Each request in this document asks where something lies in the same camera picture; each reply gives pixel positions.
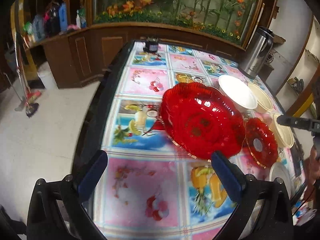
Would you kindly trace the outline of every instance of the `patterned tablecloth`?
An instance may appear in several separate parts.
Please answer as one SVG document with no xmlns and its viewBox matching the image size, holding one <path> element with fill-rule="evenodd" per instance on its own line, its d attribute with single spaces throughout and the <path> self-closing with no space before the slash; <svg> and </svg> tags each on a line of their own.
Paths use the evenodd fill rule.
<svg viewBox="0 0 320 240">
<path fill-rule="evenodd" d="M 228 74 L 255 83 L 271 98 L 272 113 L 246 114 L 268 124 L 271 114 L 282 112 L 261 79 L 249 80 L 235 62 L 164 44 L 156 55 L 149 55 L 143 46 L 136 42 L 131 51 L 105 126 L 101 149 L 109 161 L 95 189 L 93 221 L 108 239 L 212 239 L 236 205 L 208 162 L 180 157 L 164 131 L 147 132 L 163 93 L 178 82 L 218 87 L 218 77 Z M 302 164 L 296 178 L 290 149 L 281 149 L 279 156 L 297 192 L 305 181 Z M 269 173 L 247 148 L 230 161 L 257 179 Z M 201 170 L 203 174 L 195 176 Z M 258 202 L 246 232 L 260 206 Z"/>
</svg>

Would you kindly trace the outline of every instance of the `table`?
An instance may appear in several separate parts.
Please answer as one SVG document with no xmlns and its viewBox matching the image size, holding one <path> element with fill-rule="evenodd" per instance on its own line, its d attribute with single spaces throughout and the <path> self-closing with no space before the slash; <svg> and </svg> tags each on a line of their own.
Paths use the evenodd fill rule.
<svg viewBox="0 0 320 240">
<path fill-rule="evenodd" d="M 268 123 L 272 113 L 282 114 L 282 110 L 262 80 L 246 78 L 235 62 L 173 44 L 160 44 L 158 53 L 151 55 L 143 52 L 143 46 L 136 41 L 123 48 L 92 101 L 97 107 L 89 116 L 94 117 L 87 114 L 92 119 L 87 120 L 89 125 L 84 123 L 75 162 L 86 162 L 98 144 L 108 154 L 108 166 L 84 207 L 108 239 L 212 239 L 236 204 L 210 163 L 181 156 L 164 131 L 149 131 L 163 93 L 178 82 L 217 87 L 218 77 L 228 74 L 255 83 L 273 103 L 271 113 L 247 111 L 245 116 Z M 301 175 L 295 177 L 290 149 L 279 149 L 279 157 L 298 200 L 305 188 L 303 163 Z M 269 173 L 256 164 L 247 147 L 230 161 L 257 179 Z M 196 170 L 204 172 L 196 177 Z M 260 207 L 257 202 L 244 234 Z"/>
</svg>

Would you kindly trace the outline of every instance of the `cream plastic bowl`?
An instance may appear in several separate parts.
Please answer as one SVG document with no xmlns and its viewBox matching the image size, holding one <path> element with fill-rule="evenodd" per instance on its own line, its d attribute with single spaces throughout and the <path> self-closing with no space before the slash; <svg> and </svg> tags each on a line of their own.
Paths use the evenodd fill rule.
<svg viewBox="0 0 320 240">
<path fill-rule="evenodd" d="M 293 133 L 290 127 L 279 125 L 277 118 L 279 114 L 273 114 L 272 122 L 270 124 L 270 130 L 275 135 L 275 139 L 280 148 L 289 147 L 291 148 L 294 143 Z"/>
<path fill-rule="evenodd" d="M 255 109 L 256 112 L 264 114 L 273 109 L 273 104 L 265 91 L 253 83 L 248 84 L 248 87 L 254 93 L 258 101 L 258 106 Z"/>
<path fill-rule="evenodd" d="M 241 113 L 248 109 L 253 110 L 257 108 L 258 101 L 255 95 L 240 79 L 229 75 L 222 75 L 219 77 L 218 82 L 221 93 L 228 96 Z"/>
</svg>

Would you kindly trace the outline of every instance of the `white bucket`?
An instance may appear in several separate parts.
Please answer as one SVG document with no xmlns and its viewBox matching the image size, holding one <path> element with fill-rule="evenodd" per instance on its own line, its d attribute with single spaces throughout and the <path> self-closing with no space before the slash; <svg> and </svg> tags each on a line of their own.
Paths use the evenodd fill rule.
<svg viewBox="0 0 320 240">
<path fill-rule="evenodd" d="M 44 87 L 48 90 L 58 89 L 57 83 L 52 75 L 49 63 L 46 61 L 38 68 L 38 76 Z"/>
</svg>

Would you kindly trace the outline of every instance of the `glass bowl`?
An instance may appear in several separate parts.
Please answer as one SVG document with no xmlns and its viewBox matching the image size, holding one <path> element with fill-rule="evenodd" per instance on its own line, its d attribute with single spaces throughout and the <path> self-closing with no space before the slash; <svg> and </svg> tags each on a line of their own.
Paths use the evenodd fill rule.
<svg viewBox="0 0 320 240">
<path fill-rule="evenodd" d="M 271 168 L 278 158 L 278 144 L 273 132 L 259 118 L 250 118 L 245 130 L 252 157 L 261 167 Z"/>
<path fill-rule="evenodd" d="M 208 160 L 220 150 L 230 158 L 242 148 L 242 115 L 216 88 L 178 83 L 164 93 L 159 113 L 168 136 L 192 157 Z"/>
</svg>

